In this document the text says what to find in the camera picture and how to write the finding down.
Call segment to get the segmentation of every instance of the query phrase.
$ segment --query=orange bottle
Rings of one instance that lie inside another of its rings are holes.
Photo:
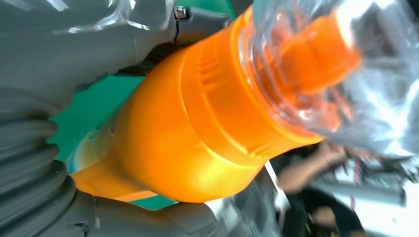
[[[205,202],[243,190],[272,157],[321,141],[300,113],[335,110],[319,93],[358,67],[360,56],[334,13],[297,32],[281,14],[269,34],[258,34],[249,9],[160,63],[73,154],[88,156],[72,174],[77,187],[124,201],[159,194]],[[339,125],[334,116],[307,118]]]

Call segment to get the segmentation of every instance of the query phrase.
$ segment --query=teal green panel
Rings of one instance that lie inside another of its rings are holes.
[[[195,6],[210,11],[222,12],[235,18],[230,0],[178,0],[180,6]]]
[[[150,210],[158,210],[158,209],[162,209],[164,207],[172,205],[173,201],[168,200],[161,196],[157,196],[157,197],[151,197],[151,198],[147,198],[143,200],[133,201],[131,203],[138,206],[142,206]]]
[[[142,81],[140,77],[107,77],[77,93],[69,108],[51,119],[58,124],[57,134],[49,140],[60,147],[57,159],[65,160],[79,141],[123,104]]]

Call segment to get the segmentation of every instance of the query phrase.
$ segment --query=metal screw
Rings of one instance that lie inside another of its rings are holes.
[[[188,18],[188,13],[186,11],[186,8],[184,8],[182,6],[175,6],[174,7],[174,15],[179,20]]]
[[[227,27],[229,27],[231,25],[231,23],[232,23],[232,21],[230,19],[227,19],[226,21],[224,21],[223,27],[224,28],[227,28]]]

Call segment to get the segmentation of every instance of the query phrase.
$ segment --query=bottle label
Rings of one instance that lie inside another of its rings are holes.
[[[80,141],[66,159],[69,174],[86,169],[106,156],[114,141],[116,117],[99,124]]]

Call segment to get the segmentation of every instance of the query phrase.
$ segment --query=clear plastic bag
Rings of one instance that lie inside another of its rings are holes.
[[[77,34],[129,25],[164,30],[174,0],[3,0],[0,33],[19,31]]]
[[[255,0],[253,23],[259,86],[281,120],[388,157],[419,153],[419,38],[403,0]]]

